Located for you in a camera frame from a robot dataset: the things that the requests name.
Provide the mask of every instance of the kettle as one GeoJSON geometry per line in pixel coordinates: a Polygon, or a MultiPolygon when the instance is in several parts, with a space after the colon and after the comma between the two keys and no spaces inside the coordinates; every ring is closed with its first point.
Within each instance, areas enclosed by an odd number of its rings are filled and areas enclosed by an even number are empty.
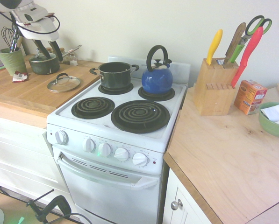
{"type": "Polygon", "coordinates": [[[147,70],[142,76],[143,90],[151,94],[167,93],[172,88],[172,72],[169,70],[170,63],[168,53],[162,45],[152,47],[147,56],[147,70]],[[151,65],[152,57],[159,49],[163,51],[163,63],[160,59],[155,59],[156,63],[151,65]]]}

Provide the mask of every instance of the whisk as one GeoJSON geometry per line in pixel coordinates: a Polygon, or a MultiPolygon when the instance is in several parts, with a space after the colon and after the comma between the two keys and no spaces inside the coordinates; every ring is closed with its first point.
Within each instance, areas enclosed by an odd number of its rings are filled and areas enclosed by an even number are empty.
{"type": "Polygon", "coordinates": [[[3,27],[1,30],[1,36],[4,42],[7,44],[7,46],[11,49],[14,40],[14,30],[7,27],[3,27]]]}

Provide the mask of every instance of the stove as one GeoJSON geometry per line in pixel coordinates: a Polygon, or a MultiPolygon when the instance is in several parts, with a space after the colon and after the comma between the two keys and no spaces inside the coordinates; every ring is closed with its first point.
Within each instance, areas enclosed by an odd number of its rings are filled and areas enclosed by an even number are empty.
{"type": "MultiPolygon", "coordinates": [[[[144,60],[109,58],[116,60],[146,69],[144,60]]],[[[134,72],[127,88],[109,90],[98,80],[47,117],[47,139],[74,206],[93,223],[162,223],[168,177],[163,155],[190,66],[170,68],[173,75],[187,73],[174,77],[178,83],[164,95],[144,92],[134,72]]]]}

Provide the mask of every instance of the wooden knife block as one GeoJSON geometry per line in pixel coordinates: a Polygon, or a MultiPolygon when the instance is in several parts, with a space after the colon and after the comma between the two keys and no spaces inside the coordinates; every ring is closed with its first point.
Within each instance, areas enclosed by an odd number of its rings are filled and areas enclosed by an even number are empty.
{"type": "Polygon", "coordinates": [[[230,83],[238,70],[236,62],[219,65],[213,58],[208,65],[204,58],[193,93],[193,102],[201,116],[227,115],[235,95],[230,83]]]}

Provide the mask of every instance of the knife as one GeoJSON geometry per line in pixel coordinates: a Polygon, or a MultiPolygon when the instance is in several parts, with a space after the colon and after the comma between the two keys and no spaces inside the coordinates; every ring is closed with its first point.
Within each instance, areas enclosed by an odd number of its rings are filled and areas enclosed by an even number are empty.
{"type": "Polygon", "coordinates": [[[237,27],[237,29],[234,33],[233,39],[232,39],[231,43],[229,44],[229,48],[228,48],[227,52],[225,53],[225,59],[224,59],[224,62],[223,62],[224,64],[228,63],[229,59],[233,55],[233,53],[235,51],[235,48],[236,48],[237,44],[239,43],[242,34],[245,31],[245,28],[246,28],[246,23],[245,22],[241,23],[237,27]]]}
{"type": "Polygon", "coordinates": [[[263,27],[259,27],[255,33],[252,35],[249,43],[247,44],[247,47],[242,55],[240,66],[237,70],[237,73],[232,79],[231,85],[234,88],[236,83],[238,82],[238,79],[240,78],[241,74],[243,73],[244,69],[247,66],[247,61],[252,54],[253,50],[256,48],[258,43],[260,42],[262,35],[263,35],[263,27]]]}
{"type": "Polygon", "coordinates": [[[219,29],[213,40],[212,40],[212,43],[211,43],[211,46],[210,46],[210,49],[208,51],[208,56],[207,56],[207,59],[206,59],[206,62],[208,63],[208,65],[211,65],[212,63],[212,57],[213,57],[213,54],[215,53],[220,41],[222,39],[222,29],[219,29]]]}

